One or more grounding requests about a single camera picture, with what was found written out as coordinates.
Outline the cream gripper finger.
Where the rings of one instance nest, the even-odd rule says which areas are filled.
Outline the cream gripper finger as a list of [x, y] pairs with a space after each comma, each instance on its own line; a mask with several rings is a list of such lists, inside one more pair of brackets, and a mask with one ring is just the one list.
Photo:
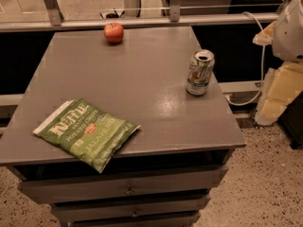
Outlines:
[[302, 92], [302, 62], [285, 61], [278, 69], [270, 68], [265, 75], [255, 121], [261, 126], [272, 125]]
[[258, 33], [254, 39], [253, 43], [257, 45], [269, 45], [273, 42], [273, 34], [276, 23], [272, 22], [266, 28], [264, 28], [260, 33]]

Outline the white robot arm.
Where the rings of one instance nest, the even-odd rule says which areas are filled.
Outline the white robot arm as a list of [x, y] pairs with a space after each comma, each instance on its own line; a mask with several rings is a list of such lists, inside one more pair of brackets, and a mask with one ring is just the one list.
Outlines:
[[283, 61], [265, 75], [255, 121], [270, 126], [303, 92], [303, 0], [292, 0], [278, 18], [257, 34], [253, 43], [270, 45]]

